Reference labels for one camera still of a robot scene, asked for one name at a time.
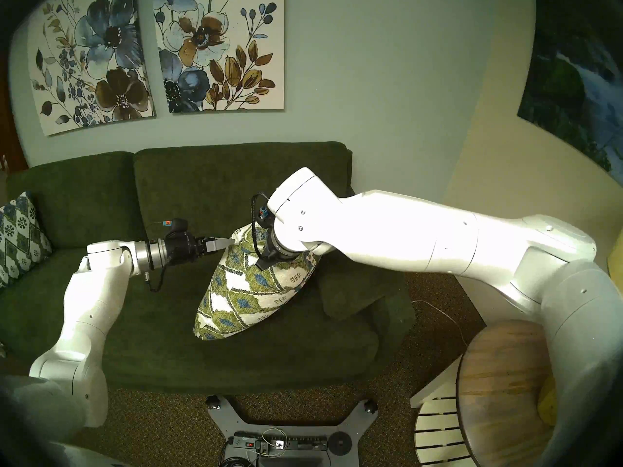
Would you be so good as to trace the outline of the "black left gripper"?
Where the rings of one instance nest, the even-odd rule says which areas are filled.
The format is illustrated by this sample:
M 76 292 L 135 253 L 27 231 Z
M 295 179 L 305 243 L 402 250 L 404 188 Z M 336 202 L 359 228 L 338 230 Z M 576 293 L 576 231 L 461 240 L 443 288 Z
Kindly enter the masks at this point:
M 195 237 L 189 232 L 171 232 L 165 236 L 166 265 L 194 262 L 235 244 L 231 238 Z

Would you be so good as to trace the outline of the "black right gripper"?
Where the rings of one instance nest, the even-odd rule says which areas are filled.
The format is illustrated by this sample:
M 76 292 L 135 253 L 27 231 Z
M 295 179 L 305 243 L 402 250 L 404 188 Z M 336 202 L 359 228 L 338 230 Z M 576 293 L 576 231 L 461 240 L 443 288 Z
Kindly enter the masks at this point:
M 263 229 L 263 231 L 266 233 L 264 249 L 259 251 L 257 246 L 258 228 L 255 228 L 255 251 L 257 255 L 255 266 L 260 271 L 265 271 L 281 262 L 292 262 L 304 252 L 304 249 L 301 249 L 301 244 L 294 248 L 287 247 L 280 242 L 274 228 Z

